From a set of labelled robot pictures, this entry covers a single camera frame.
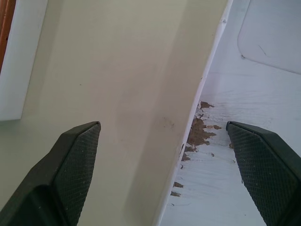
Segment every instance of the white painted wood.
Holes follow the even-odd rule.
[[[0,204],[59,134],[99,120],[78,225],[158,223],[226,4],[50,0],[22,119],[0,126]]]
[[[238,36],[241,54],[301,74],[301,2],[251,0]]]
[[[181,196],[170,196],[161,226],[265,225],[241,184],[233,150],[202,145],[198,151],[182,162],[176,181],[184,188],[173,189]]]
[[[265,225],[241,183],[234,152],[225,130],[227,121],[260,126],[278,133],[301,156],[301,77],[241,57],[237,38],[249,0],[234,0],[228,23],[212,62],[200,100],[214,108],[197,109],[205,129],[216,136],[197,153],[186,153],[161,225],[241,226]]]
[[[0,121],[21,118],[47,2],[16,2],[0,74]]]

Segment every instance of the peeling paint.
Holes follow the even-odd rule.
[[[214,106],[208,104],[207,102],[201,101],[201,109],[203,109],[203,108],[209,108],[209,107],[214,107]]]
[[[181,185],[180,183],[178,182],[174,182],[174,187],[179,187],[179,188],[183,188],[184,185]]]
[[[183,154],[183,157],[182,157],[182,161],[189,161],[190,158],[187,156],[186,153]]]
[[[177,193],[177,192],[171,192],[170,195],[176,196],[176,197],[180,197],[180,196],[181,196],[181,194],[180,194],[180,193]]]
[[[184,152],[198,152],[195,146],[185,147]]]
[[[206,128],[207,129],[221,129],[221,127],[217,126],[217,125],[213,125],[213,126],[207,125]]]
[[[203,144],[209,145],[209,141],[205,140],[215,136],[216,134],[204,131],[205,128],[206,125],[202,119],[193,119],[187,143],[194,146]]]

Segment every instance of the white plastic edge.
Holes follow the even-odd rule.
[[[48,0],[17,0],[0,74],[0,121],[20,119]]]
[[[182,141],[182,144],[184,144],[184,145],[186,145],[186,142],[187,142],[187,139],[188,139],[191,124],[192,124],[192,121],[193,121],[193,118],[194,118],[194,115],[195,115],[195,112],[196,112],[196,109],[197,109],[197,106],[198,106],[198,102],[199,102],[199,99],[200,99],[200,96],[201,96],[201,92],[203,90],[207,75],[208,75],[209,70],[210,70],[211,63],[213,61],[213,57],[214,57],[215,52],[217,50],[217,46],[218,46],[218,44],[221,40],[222,34],[225,30],[232,3],[233,3],[233,0],[228,0],[226,8],[225,8],[225,10],[222,14],[222,17],[221,17],[220,22],[218,24],[218,27],[216,29],[216,34],[215,34],[215,37],[214,37],[212,50],[211,50],[211,53],[209,55],[207,64],[206,64],[204,72],[203,72],[203,78],[202,78],[202,80],[201,80],[201,82],[198,86],[197,93],[194,97],[193,104],[191,106],[191,110],[190,110],[190,114],[189,114],[189,120],[187,122],[187,126],[186,126],[186,129],[185,129],[185,133],[184,133],[183,141]],[[167,196],[164,198],[163,206],[162,206],[161,212],[159,214],[159,217],[157,219],[155,219],[155,224],[154,224],[155,226],[160,226],[161,220],[163,218],[163,215],[164,215],[164,212],[165,212],[165,209],[166,209],[166,205],[168,204],[168,198],[170,196],[169,194],[171,193],[171,191],[173,189],[174,181],[175,181],[175,178],[176,178],[176,175],[177,175],[177,172],[178,172],[178,169],[179,169],[179,166],[180,166],[183,154],[184,154],[184,149],[185,148],[183,148],[181,150],[180,157],[178,158],[179,160],[178,160],[178,162],[177,162],[177,164],[176,164],[176,166],[173,170],[173,175],[172,175],[172,180],[171,180],[170,185],[169,185],[169,190],[168,190]]]

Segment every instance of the small scratch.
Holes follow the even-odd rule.
[[[258,45],[258,47],[263,51],[263,53],[264,53],[264,55],[265,55],[266,57],[270,57],[270,56],[268,56],[268,55],[265,53],[265,51],[263,50],[263,48],[261,48],[260,45]]]
[[[179,204],[179,205],[175,205],[175,206],[189,206],[191,203],[188,204]]]

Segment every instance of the wood grain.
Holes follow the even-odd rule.
[[[2,68],[8,36],[13,21],[16,0],[0,1],[0,70]]]

